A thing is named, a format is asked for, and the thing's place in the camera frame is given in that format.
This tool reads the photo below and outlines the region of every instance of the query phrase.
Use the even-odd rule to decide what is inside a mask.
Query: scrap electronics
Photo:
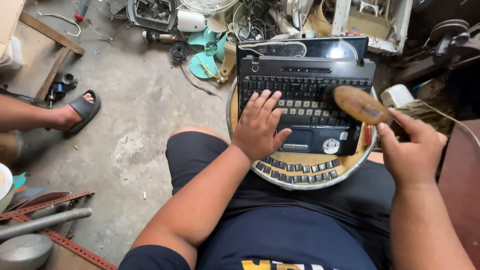
[[[349,85],[370,93],[375,63],[363,58],[368,37],[289,39],[279,43],[292,41],[305,44],[303,57],[268,56],[254,47],[241,49],[252,42],[237,45],[239,118],[253,93],[281,91],[276,105],[283,110],[278,130],[290,128],[292,134],[280,151],[354,155],[362,122],[343,112],[332,92],[337,86]]]

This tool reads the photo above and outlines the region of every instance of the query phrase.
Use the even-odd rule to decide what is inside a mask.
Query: black slide sandal
[[[85,94],[92,95],[93,103],[86,101],[86,99],[84,98]],[[93,117],[95,117],[96,113],[100,110],[102,100],[95,91],[87,90],[81,96],[70,101],[68,104],[82,117],[82,120],[78,124],[65,132],[66,135],[75,135],[79,133],[82,128],[85,127],[90,122],[90,120],[93,119]]]

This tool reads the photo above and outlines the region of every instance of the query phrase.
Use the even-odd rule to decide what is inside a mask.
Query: electric fan
[[[239,0],[181,0],[189,9],[211,15],[233,7]]]

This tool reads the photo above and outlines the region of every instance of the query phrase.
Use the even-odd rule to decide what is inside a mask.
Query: touchpad
[[[296,128],[290,129],[292,130],[292,134],[287,137],[284,144],[312,145],[314,135],[313,130]]]

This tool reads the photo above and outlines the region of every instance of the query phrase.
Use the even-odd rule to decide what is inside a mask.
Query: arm
[[[396,184],[390,215],[394,268],[475,269],[455,233],[435,182],[446,137],[420,120],[389,111],[411,140],[398,143],[386,124],[377,125],[385,165]]]
[[[232,144],[173,196],[140,233],[132,248],[168,247],[195,269],[197,247],[210,235],[255,160],[274,153],[291,130],[274,138],[281,109],[272,111],[280,92],[253,94],[233,134]]]

